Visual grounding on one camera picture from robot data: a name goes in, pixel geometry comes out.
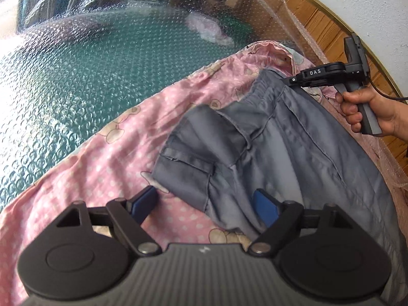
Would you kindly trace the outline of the person's right hand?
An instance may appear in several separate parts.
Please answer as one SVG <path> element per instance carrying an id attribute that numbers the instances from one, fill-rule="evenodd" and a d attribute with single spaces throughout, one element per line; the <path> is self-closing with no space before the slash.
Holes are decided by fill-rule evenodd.
<path id="1" fill-rule="evenodd" d="M 336 101 L 340 104 L 342 115 L 354 133 L 361 130 L 362 114 L 358 104 L 368 104 L 375 114 L 382 130 L 380 137 L 392 135 L 404 142 L 408 140 L 408 107 L 400 101 L 385 98 L 371 86 L 353 92 L 336 93 Z"/>

